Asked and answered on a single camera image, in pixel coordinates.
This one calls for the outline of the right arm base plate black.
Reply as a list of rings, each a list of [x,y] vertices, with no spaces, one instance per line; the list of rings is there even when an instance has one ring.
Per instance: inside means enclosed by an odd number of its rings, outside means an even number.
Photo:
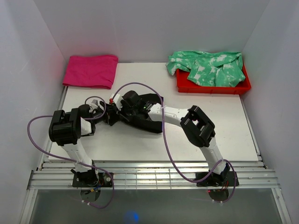
[[[208,178],[197,183],[197,186],[203,187],[233,187],[239,186],[239,180],[237,178],[237,173],[234,171],[229,171],[226,175],[218,175],[211,173]]]

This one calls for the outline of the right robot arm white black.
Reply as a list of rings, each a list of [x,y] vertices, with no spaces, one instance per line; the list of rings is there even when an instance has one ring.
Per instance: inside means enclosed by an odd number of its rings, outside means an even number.
[[[156,134],[163,132],[163,122],[178,126],[189,142],[202,151],[212,171],[211,174],[197,173],[197,185],[217,187],[232,181],[234,173],[223,160],[215,140],[215,125],[208,116],[195,105],[190,109],[162,107],[161,100],[163,97],[151,93],[138,95],[135,91],[129,91],[123,96],[113,94],[107,104],[105,121],[111,126],[122,121]]]

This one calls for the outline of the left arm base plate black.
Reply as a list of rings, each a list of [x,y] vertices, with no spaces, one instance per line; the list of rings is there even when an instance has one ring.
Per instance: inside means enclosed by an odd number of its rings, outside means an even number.
[[[75,188],[95,188],[95,187],[112,187],[112,178],[107,173],[98,173],[97,182],[87,184],[83,181],[80,181],[77,174],[74,174],[72,187]]]

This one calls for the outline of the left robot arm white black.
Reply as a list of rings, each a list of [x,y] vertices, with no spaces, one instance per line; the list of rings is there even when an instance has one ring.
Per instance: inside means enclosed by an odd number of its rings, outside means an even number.
[[[107,104],[93,100],[70,112],[55,111],[49,127],[49,137],[73,161],[73,187],[111,187],[111,175],[94,168],[94,161],[87,155],[81,138],[93,136],[95,125],[105,118]]]

